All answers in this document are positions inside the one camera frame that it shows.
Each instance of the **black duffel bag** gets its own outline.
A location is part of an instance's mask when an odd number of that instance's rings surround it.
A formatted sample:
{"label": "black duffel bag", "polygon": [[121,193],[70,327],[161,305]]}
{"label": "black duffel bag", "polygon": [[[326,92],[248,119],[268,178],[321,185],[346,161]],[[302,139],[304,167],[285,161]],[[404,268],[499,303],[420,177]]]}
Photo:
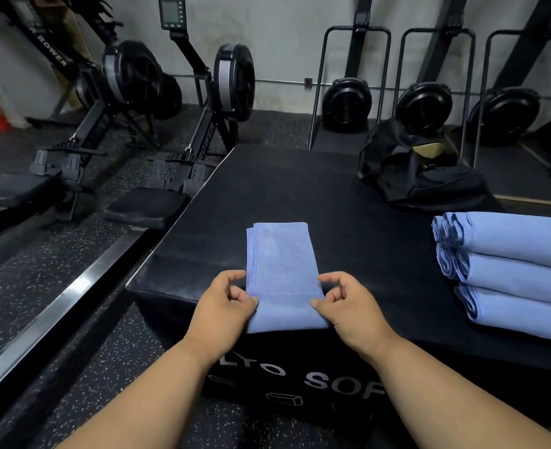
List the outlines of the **black duffel bag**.
{"label": "black duffel bag", "polygon": [[[359,179],[393,206],[440,214],[475,210],[490,196],[483,176],[465,165],[451,147],[436,142],[395,118],[383,121],[367,135]],[[414,149],[429,146],[442,151],[425,157]]]}

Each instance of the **person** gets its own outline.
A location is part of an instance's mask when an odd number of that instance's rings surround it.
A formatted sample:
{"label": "person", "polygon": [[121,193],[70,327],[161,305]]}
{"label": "person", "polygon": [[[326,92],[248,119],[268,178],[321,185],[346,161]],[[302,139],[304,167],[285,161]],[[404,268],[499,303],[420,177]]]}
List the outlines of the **person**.
{"label": "person", "polygon": [[[245,274],[221,272],[199,300],[185,337],[58,447],[176,448],[207,372],[256,309],[256,297],[230,284]],[[396,334],[350,274],[318,278],[337,286],[311,305],[377,371],[421,449],[551,449],[549,431]]]}

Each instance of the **person's right hand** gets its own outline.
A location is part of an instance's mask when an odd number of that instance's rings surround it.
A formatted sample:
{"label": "person's right hand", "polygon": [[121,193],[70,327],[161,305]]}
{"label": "person's right hand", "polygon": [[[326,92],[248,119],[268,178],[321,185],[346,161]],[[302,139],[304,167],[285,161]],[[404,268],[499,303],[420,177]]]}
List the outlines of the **person's right hand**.
{"label": "person's right hand", "polygon": [[385,320],[373,295],[346,272],[328,272],[318,279],[338,286],[324,300],[311,300],[311,306],[333,324],[346,345],[368,362],[377,362],[386,347],[400,337]]}

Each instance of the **towel fold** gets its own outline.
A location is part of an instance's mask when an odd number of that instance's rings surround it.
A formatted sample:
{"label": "towel fold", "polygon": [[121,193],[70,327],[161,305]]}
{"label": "towel fold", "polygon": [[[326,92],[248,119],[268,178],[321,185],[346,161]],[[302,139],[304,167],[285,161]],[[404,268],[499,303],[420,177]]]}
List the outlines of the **towel fold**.
{"label": "towel fold", "polygon": [[551,303],[464,284],[455,292],[474,323],[551,339]]}
{"label": "towel fold", "polygon": [[246,291],[259,297],[247,332],[327,328],[309,303],[323,299],[317,275],[306,223],[257,223],[247,229]]}
{"label": "towel fold", "polygon": [[551,217],[500,212],[447,212],[433,219],[445,249],[464,249],[551,267]]}
{"label": "towel fold", "polygon": [[551,302],[551,268],[512,258],[436,246],[444,276],[473,287]]}

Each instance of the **folded blue towel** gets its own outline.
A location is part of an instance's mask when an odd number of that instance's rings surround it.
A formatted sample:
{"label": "folded blue towel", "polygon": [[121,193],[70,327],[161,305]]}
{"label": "folded blue towel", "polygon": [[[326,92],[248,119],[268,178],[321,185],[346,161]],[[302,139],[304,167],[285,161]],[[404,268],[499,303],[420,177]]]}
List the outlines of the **folded blue towel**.
{"label": "folded blue towel", "polygon": [[471,321],[551,339],[551,304],[460,284],[455,292]]}
{"label": "folded blue towel", "polygon": [[444,276],[514,296],[551,302],[551,268],[512,258],[444,249],[436,245]]}
{"label": "folded blue towel", "polygon": [[500,212],[447,212],[433,219],[441,247],[551,267],[551,217]]}
{"label": "folded blue towel", "polygon": [[247,331],[327,328],[327,320],[309,303],[323,299],[323,290],[308,225],[260,223],[246,233],[246,291],[259,297]]}

